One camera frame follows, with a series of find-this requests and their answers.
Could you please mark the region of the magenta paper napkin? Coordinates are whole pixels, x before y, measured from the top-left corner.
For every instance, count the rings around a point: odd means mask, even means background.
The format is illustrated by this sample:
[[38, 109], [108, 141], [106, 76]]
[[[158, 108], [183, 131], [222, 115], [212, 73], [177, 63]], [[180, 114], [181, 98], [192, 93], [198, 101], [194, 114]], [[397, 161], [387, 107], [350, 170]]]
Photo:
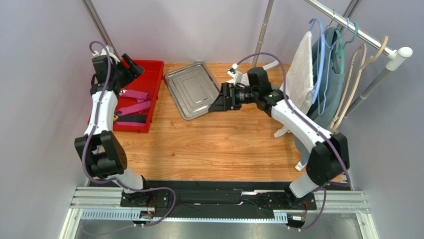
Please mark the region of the magenta paper napkin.
[[124, 98], [135, 99], [138, 103], [149, 101], [149, 94], [143, 91], [122, 89], [119, 95]]

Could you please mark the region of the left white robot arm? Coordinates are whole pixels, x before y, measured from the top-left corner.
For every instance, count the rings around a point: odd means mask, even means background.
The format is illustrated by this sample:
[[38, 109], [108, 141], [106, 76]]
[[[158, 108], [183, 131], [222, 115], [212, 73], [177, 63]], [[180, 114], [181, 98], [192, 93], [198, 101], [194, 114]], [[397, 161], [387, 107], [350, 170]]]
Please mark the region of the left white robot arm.
[[127, 163], [126, 153], [113, 134], [113, 117], [120, 91], [144, 69], [127, 54], [116, 60], [110, 53], [95, 53], [95, 69], [90, 95], [93, 108], [88, 127], [83, 136], [74, 141], [81, 159], [84, 174], [95, 184], [113, 182], [126, 194], [147, 193], [146, 180], [135, 173]]

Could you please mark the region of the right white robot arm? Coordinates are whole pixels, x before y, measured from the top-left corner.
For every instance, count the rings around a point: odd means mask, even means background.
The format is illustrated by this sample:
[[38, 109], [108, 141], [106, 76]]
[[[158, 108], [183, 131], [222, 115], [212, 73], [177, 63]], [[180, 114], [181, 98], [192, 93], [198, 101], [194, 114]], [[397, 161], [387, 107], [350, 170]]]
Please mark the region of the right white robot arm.
[[281, 90], [274, 90], [262, 67], [247, 71], [249, 85], [222, 83], [218, 97], [209, 112], [241, 109], [243, 104], [255, 104], [269, 117], [282, 123], [300, 140], [310, 154], [306, 171], [284, 191], [292, 199], [300, 199], [323, 187], [349, 168], [347, 138], [333, 134], [302, 113]]

